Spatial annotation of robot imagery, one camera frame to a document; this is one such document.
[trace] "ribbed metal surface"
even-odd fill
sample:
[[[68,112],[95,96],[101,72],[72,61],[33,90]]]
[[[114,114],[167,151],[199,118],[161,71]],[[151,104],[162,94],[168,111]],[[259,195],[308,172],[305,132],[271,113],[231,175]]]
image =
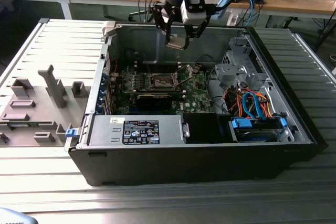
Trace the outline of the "ribbed metal surface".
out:
[[[288,31],[276,31],[264,32],[268,47],[286,42],[301,47]],[[282,60],[278,64],[282,70],[319,69],[316,63]],[[327,95],[335,90],[330,81],[302,81],[304,73],[292,74],[300,78],[292,77],[290,82],[301,99],[319,99],[312,93]],[[336,108],[312,104],[307,110],[321,124],[329,147],[274,180],[91,187],[61,147],[0,148],[0,207],[26,212],[47,224],[335,223],[336,129],[332,124],[323,126],[323,120],[334,121]]]
[[[336,81],[333,76],[298,35],[287,29],[258,28],[256,32],[322,136],[334,141],[335,135],[322,131],[336,131]]]

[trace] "blue latch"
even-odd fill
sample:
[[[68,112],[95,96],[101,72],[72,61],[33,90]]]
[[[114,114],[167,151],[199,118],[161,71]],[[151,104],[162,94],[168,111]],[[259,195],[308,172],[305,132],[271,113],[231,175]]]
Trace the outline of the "blue latch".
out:
[[[286,126],[287,126],[286,119],[284,119],[284,118],[281,118],[281,119],[280,119],[280,123],[283,125],[283,127],[286,127]]]
[[[67,129],[65,133],[66,137],[77,137],[78,135],[78,128]]]
[[[232,121],[233,128],[252,128],[250,119],[247,118],[235,118]]]

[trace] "motherboard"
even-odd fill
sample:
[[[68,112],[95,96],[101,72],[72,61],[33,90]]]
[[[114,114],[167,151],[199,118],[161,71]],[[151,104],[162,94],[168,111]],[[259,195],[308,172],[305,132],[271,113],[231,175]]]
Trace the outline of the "motherboard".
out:
[[[111,74],[111,114],[213,112],[205,85],[205,72],[200,66],[135,62]]]

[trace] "power supply label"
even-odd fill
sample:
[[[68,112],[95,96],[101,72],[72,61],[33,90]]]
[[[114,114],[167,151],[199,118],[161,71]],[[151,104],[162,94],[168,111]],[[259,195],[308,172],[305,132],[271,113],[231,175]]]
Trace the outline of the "power supply label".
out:
[[[159,121],[124,121],[123,144],[159,144]]]

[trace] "metal table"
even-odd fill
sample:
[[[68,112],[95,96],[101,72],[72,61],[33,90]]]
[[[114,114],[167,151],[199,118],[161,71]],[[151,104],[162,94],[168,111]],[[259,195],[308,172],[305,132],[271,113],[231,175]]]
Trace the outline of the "metal table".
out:
[[[66,47],[87,47],[91,36],[96,34],[96,39],[100,38],[101,26],[102,22],[78,20],[38,24],[1,76],[2,105],[11,95],[8,82],[13,75],[20,73],[20,69],[32,70],[36,66],[27,64],[27,59],[41,65],[63,62],[60,67],[73,72],[71,75],[62,72],[59,77],[64,83],[79,79],[89,86],[92,75],[76,76],[80,71],[94,72],[83,67],[87,64],[86,67],[94,68],[100,50],[84,49],[92,50],[93,55],[69,57],[48,54],[42,57],[32,52],[38,52],[35,49],[38,42],[48,41],[63,44],[65,48],[61,52],[70,50]],[[65,39],[65,33],[74,37]],[[0,148],[0,207],[24,212],[39,223],[48,224],[334,223],[336,105],[332,98],[336,88],[333,77],[298,35],[278,29],[259,29],[257,33],[328,140],[329,148],[322,154],[309,162],[294,164],[274,180],[91,187],[63,147]],[[296,51],[294,55],[300,57],[284,55],[281,44],[291,44]],[[318,105],[315,99],[324,100]]]

